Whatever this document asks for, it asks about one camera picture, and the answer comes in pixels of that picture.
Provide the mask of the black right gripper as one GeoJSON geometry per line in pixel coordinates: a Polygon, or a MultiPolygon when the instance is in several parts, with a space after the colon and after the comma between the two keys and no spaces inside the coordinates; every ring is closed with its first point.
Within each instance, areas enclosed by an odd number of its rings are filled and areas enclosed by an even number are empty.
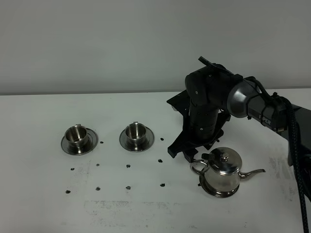
{"type": "MultiPolygon", "coordinates": [[[[175,141],[168,147],[168,153],[175,157],[182,152],[188,162],[195,160],[197,147],[209,150],[224,135],[223,125],[230,121],[231,115],[212,105],[195,106],[187,91],[167,100],[183,116],[183,129],[175,141]]],[[[211,154],[202,153],[202,159],[209,159],[211,154]]]]}

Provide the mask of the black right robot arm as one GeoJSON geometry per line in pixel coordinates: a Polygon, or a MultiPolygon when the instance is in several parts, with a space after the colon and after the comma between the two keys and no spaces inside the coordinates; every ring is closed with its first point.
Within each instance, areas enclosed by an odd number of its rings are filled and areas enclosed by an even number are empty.
{"type": "Polygon", "coordinates": [[[170,156],[182,152],[192,162],[198,147],[210,149],[219,140],[231,117],[255,119],[289,137],[285,101],[278,94],[269,95],[253,76],[244,78],[203,57],[199,60],[204,66],[187,75],[186,89],[168,100],[183,116],[182,132],[168,147],[170,156]]]}

